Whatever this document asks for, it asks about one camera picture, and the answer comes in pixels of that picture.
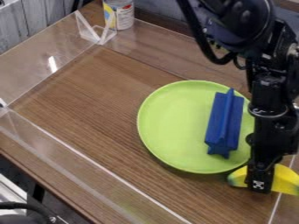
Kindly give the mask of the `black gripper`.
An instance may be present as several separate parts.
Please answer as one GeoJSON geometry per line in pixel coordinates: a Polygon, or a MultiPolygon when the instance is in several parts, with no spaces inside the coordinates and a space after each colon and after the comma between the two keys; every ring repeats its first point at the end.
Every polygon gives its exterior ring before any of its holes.
{"type": "Polygon", "coordinates": [[[283,156],[294,155],[299,144],[299,109],[283,106],[276,112],[254,105],[248,113],[255,118],[254,132],[247,136],[251,147],[247,163],[247,188],[256,193],[271,193],[275,166],[283,156]]]}

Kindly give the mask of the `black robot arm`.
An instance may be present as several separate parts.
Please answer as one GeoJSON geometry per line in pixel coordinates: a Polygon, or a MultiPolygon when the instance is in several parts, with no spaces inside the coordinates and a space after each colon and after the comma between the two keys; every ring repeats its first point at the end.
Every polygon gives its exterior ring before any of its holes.
{"type": "Polygon", "coordinates": [[[276,15],[274,0],[175,0],[207,59],[246,59],[255,119],[247,165],[228,175],[235,187],[299,196],[299,173],[280,164],[299,150],[299,40],[276,15]]]}

